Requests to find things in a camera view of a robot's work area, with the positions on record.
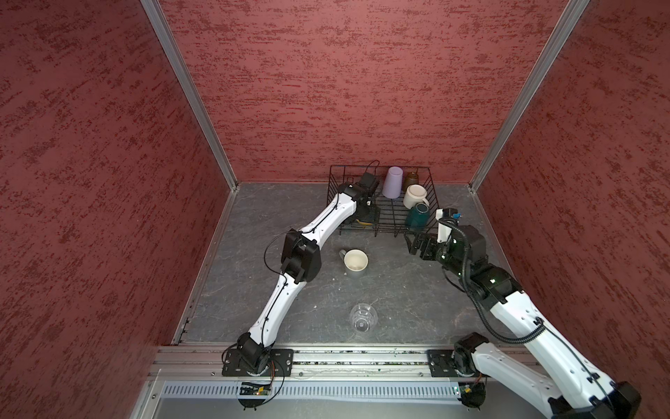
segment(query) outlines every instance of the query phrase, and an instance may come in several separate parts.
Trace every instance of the rack wire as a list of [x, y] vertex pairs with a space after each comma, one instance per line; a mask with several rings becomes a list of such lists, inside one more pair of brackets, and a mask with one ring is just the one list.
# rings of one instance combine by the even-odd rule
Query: rack wire
[[[330, 166], [330, 174], [328, 177], [328, 199], [326, 204], [329, 204], [335, 198], [339, 185], [345, 182], [351, 183], [358, 181], [366, 170], [374, 173], [380, 182], [373, 197], [375, 204], [379, 208], [379, 217], [376, 217], [375, 221], [369, 225], [363, 225], [356, 221], [351, 224], [342, 223], [339, 227], [340, 234], [342, 234], [342, 230], [359, 230], [373, 232], [375, 236], [377, 236], [378, 233], [393, 233], [393, 236], [396, 237], [398, 234], [407, 231], [405, 219], [407, 218], [407, 214], [409, 214], [409, 210], [403, 205], [405, 191], [403, 191], [400, 197], [396, 199], [388, 199], [381, 193], [389, 167], [390, 166]], [[433, 184], [433, 177], [430, 174], [430, 168], [417, 166], [398, 167], [403, 169], [403, 179], [404, 176], [410, 172], [415, 172], [419, 175], [419, 184], [426, 189], [426, 199], [428, 199], [428, 202], [430, 203], [429, 213], [434, 214], [440, 207], [440, 204], [438, 202], [438, 195], [435, 192], [435, 185]], [[426, 233], [431, 233], [433, 230], [437, 231], [437, 225], [438, 222], [435, 220], [435, 217], [431, 217], [423, 231]]]

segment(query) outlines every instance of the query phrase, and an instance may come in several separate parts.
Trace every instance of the red wall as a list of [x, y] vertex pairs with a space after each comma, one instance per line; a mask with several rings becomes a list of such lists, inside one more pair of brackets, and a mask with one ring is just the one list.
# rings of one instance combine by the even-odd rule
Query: red wall
[[137, 0], [0, 13], [0, 417], [124, 418], [227, 190]]
[[480, 189], [521, 283], [587, 356], [670, 400], [670, 3], [592, 0]]
[[163, 0], [244, 181], [330, 164], [467, 183], [566, 0]]

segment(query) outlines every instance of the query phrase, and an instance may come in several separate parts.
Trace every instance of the gray mug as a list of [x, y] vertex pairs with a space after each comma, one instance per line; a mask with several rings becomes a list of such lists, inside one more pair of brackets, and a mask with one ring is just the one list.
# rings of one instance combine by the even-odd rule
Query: gray mug
[[368, 267], [368, 255], [364, 251], [353, 249], [346, 251], [340, 250], [340, 257], [344, 261], [344, 269], [347, 276], [351, 278], [360, 278]]

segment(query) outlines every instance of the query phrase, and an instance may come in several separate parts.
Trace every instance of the purple cup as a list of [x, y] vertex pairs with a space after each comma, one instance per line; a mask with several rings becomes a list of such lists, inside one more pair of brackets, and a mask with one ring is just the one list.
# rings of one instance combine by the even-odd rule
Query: purple cup
[[389, 168], [389, 173], [386, 174], [384, 181], [384, 189], [382, 194], [388, 199], [396, 199], [400, 196], [403, 190], [403, 170], [398, 166]]

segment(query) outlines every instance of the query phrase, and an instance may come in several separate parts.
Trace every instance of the teal glass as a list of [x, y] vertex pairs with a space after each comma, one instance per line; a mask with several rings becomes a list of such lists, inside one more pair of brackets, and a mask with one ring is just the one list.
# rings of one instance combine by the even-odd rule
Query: teal glass
[[405, 219], [405, 226], [411, 231], [422, 231], [425, 225], [428, 224], [429, 218], [430, 212], [428, 206], [423, 202], [419, 202], [409, 210]]

